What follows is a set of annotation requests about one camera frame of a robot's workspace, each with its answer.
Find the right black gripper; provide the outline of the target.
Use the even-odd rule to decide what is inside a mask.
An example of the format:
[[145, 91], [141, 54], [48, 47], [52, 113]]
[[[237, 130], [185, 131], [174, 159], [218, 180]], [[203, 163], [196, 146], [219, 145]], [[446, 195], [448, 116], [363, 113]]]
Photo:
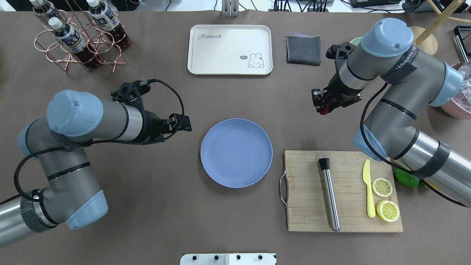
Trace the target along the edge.
[[348, 107], [358, 101], [357, 95], [361, 89], [348, 87], [340, 80], [339, 74], [335, 74], [324, 89], [312, 89], [313, 105], [317, 107], [317, 112], [327, 115], [332, 109]]

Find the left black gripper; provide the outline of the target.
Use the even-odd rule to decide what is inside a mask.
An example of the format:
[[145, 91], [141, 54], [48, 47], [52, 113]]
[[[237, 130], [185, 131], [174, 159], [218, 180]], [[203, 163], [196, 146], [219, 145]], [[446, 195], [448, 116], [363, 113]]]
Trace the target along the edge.
[[167, 120], [160, 119], [155, 113], [145, 111], [146, 122], [144, 126], [143, 143], [165, 141], [164, 135], [170, 134], [171, 138], [175, 131], [192, 131], [190, 120], [185, 115], [173, 113]]

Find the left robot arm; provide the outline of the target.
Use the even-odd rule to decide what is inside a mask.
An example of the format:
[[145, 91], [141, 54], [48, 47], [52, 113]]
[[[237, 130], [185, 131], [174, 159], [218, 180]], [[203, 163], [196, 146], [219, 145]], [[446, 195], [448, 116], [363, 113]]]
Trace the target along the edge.
[[10, 245], [65, 223], [83, 228], [108, 212], [85, 147], [94, 139], [124, 144], [165, 141], [177, 131], [191, 131], [190, 118], [174, 113], [160, 119], [144, 109], [143, 92], [119, 89], [112, 100], [66, 89], [50, 101], [45, 117], [17, 137], [19, 149], [37, 159], [49, 186], [19, 193], [1, 204], [1, 246]]

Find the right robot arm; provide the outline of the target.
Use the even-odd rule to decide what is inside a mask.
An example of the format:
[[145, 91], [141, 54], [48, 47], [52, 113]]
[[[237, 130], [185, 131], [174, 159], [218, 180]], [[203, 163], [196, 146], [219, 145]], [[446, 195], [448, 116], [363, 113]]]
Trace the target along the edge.
[[374, 160], [397, 161], [417, 179], [470, 207], [470, 161], [413, 126], [427, 106], [440, 107], [454, 97], [463, 76], [420, 50], [413, 40], [405, 22], [388, 17], [379, 20], [358, 46], [337, 45], [347, 55], [335, 57], [336, 73], [328, 86], [311, 91], [313, 104], [322, 115], [348, 107], [381, 77], [390, 87], [369, 116], [361, 118], [352, 143]]

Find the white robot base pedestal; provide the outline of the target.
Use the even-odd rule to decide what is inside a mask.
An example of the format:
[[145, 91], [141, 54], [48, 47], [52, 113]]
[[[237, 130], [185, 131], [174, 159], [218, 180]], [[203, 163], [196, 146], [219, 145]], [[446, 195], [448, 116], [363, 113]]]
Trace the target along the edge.
[[209, 253], [185, 254], [180, 265], [276, 265], [272, 253]]

